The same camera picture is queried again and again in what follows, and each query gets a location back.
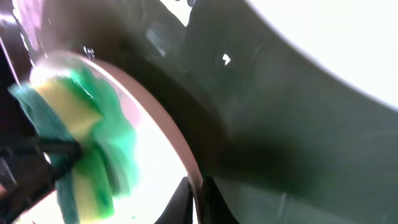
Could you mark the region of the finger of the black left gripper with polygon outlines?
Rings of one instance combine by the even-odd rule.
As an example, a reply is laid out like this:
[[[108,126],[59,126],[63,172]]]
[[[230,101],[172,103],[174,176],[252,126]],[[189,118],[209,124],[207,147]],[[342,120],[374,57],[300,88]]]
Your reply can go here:
[[[1,138],[1,160],[5,158],[22,158],[32,156],[59,156],[60,161],[54,165],[47,164],[48,174],[40,177],[42,185],[50,190],[79,160],[83,149],[75,140],[49,139],[42,137]]]

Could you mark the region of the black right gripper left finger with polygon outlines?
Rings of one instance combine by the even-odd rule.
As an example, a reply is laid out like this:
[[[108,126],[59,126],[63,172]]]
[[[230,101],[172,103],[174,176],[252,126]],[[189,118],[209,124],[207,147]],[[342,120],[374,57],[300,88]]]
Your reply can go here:
[[[166,208],[155,224],[192,224],[193,192],[187,177],[184,177]]]

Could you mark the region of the white plate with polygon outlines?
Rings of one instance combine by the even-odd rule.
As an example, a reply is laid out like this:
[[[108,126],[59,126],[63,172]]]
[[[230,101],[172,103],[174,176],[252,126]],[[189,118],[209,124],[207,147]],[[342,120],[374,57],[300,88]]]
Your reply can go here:
[[[114,199],[113,216],[95,223],[155,223],[184,177],[191,189],[198,184],[200,173],[190,148],[161,104],[133,77],[110,63],[54,52],[40,58],[24,82],[39,82],[50,72],[78,67],[87,67],[96,78],[105,79],[114,88],[126,119],[136,130],[137,185],[130,196]],[[59,156],[43,156],[46,164],[60,161]],[[21,215],[35,223],[64,223],[55,188]]]

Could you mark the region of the green yellow sponge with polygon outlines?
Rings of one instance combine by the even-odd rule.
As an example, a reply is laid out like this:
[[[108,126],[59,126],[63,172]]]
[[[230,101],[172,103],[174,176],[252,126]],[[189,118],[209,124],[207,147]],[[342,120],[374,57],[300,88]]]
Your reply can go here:
[[[114,199],[131,195],[138,173],[136,130],[114,88],[87,67],[9,88],[40,137],[78,141],[82,157],[55,184],[64,223],[95,223],[114,215]]]

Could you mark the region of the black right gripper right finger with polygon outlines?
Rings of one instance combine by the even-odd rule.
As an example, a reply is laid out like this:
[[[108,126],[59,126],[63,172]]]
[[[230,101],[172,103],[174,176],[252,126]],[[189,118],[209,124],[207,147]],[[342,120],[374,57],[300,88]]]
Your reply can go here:
[[[203,179],[203,223],[239,224],[210,176]]]

